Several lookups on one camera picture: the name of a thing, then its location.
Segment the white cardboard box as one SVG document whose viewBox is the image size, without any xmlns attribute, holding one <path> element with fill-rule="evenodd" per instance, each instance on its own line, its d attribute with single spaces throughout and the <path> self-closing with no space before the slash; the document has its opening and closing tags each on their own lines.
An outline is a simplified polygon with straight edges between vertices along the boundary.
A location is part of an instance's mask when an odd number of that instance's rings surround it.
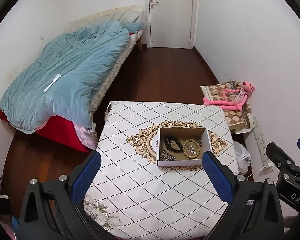
<svg viewBox="0 0 300 240">
<path fill-rule="evenodd" d="M 168 135 L 176 137 L 182 143 L 182 153 L 173 153 L 166 148 L 164 138 Z M 203 154 L 211 150 L 209 131 L 205 127 L 170 126 L 160 128 L 158 131 L 159 167 L 201 166 Z"/>
</svg>

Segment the pink panther plush toy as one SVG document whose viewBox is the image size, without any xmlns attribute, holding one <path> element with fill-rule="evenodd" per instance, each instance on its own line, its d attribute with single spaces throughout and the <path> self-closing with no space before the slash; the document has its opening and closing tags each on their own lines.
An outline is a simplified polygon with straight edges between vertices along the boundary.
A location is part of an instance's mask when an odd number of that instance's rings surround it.
<svg viewBox="0 0 300 240">
<path fill-rule="evenodd" d="M 252 83 L 239 82 L 236 89 L 223 88 L 222 99 L 210 100 L 204 97 L 203 105 L 218 106 L 222 110 L 241 111 L 254 90 L 255 86 Z"/>
</svg>

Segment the white door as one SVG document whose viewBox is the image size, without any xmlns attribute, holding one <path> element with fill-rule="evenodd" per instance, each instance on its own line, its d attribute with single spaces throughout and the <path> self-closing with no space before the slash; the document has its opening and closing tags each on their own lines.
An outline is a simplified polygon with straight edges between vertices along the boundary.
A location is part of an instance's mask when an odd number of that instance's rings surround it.
<svg viewBox="0 0 300 240">
<path fill-rule="evenodd" d="M 198 0 L 146 0 L 148 46 L 192 49 Z"/>
</svg>

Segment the checkered brown side cushion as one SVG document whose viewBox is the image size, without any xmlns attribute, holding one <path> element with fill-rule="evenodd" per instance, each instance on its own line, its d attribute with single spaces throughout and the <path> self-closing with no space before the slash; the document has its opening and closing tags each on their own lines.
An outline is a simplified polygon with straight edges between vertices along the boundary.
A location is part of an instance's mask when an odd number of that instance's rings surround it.
<svg viewBox="0 0 300 240">
<path fill-rule="evenodd" d="M 231 131 L 244 133 L 250 129 L 251 108 L 248 100 L 255 91 L 252 83 L 230 80 L 201 86 L 200 89 L 203 93 L 203 105 L 221 108 Z"/>
</svg>

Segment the white power strip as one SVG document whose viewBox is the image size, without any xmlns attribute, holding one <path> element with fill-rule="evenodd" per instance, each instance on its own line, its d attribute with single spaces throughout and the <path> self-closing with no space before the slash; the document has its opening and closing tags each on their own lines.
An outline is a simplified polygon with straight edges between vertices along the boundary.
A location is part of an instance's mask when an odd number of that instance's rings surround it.
<svg viewBox="0 0 300 240">
<path fill-rule="evenodd" d="M 258 123 L 256 116 L 252 117 L 252 123 L 254 126 L 253 135 L 256 140 L 258 151 L 259 151 L 261 161 L 262 161 L 262 168 L 258 169 L 258 171 L 262 171 L 264 174 L 268 174 L 273 171 L 273 163 L 267 157 L 267 154 L 266 154 L 267 143 L 264 139 L 261 125 Z"/>
</svg>

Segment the teal blue duvet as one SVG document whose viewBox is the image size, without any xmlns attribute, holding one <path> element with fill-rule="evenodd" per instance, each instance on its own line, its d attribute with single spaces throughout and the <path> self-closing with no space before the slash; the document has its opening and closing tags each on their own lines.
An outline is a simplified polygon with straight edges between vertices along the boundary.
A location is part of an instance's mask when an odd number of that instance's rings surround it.
<svg viewBox="0 0 300 240">
<path fill-rule="evenodd" d="M 52 116 L 92 128 L 91 101 L 142 23 L 105 22 L 57 36 L 0 100 L 8 122 L 26 134 Z"/>
</svg>

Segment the white plastic bag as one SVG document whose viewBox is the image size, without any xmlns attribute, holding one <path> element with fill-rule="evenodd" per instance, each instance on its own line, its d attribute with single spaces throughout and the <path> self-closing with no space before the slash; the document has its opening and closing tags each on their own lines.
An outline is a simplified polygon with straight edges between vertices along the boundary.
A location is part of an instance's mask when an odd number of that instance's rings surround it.
<svg viewBox="0 0 300 240">
<path fill-rule="evenodd" d="M 239 174 L 245 175 L 249 170 L 249 166 L 251 165 L 250 153 L 239 142 L 234 141 L 233 146 L 235 150 Z"/>
</svg>

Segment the black wristband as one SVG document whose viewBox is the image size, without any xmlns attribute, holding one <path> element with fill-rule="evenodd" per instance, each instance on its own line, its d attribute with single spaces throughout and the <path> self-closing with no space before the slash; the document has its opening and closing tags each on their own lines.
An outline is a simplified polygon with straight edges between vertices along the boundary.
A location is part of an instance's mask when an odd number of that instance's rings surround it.
<svg viewBox="0 0 300 240">
<path fill-rule="evenodd" d="M 173 153 L 182 153 L 183 145 L 182 143 L 174 136 L 168 135 L 164 138 L 164 143 L 166 148 Z"/>
</svg>

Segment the patterned white tablecloth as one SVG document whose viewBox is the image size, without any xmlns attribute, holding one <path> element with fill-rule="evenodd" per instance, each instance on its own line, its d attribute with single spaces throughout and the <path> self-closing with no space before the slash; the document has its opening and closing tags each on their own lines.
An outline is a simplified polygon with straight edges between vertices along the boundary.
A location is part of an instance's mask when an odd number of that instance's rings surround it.
<svg viewBox="0 0 300 240">
<path fill-rule="evenodd" d="M 113 101 L 97 150 L 101 168 L 85 196 L 90 218 L 120 239 L 206 236 L 227 204 L 202 166 L 159 167 L 158 129 L 207 128 L 221 163 L 238 172 L 230 129 L 215 106 Z"/>
</svg>

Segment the bed with red sheet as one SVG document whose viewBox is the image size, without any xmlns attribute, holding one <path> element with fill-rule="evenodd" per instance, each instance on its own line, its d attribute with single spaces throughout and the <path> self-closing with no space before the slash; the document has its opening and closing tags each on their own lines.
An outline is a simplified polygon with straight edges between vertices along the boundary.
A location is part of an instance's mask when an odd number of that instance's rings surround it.
<svg viewBox="0 0 300 240">
<path fill-rule="evenodd" d="M 131 5 L 72 21 L 10 84 L 0 100 L 0 120 L 25 134 L 78 151 L 94 150 L 93 115 L 147 25 L 145 10 Z"/>
</svg>

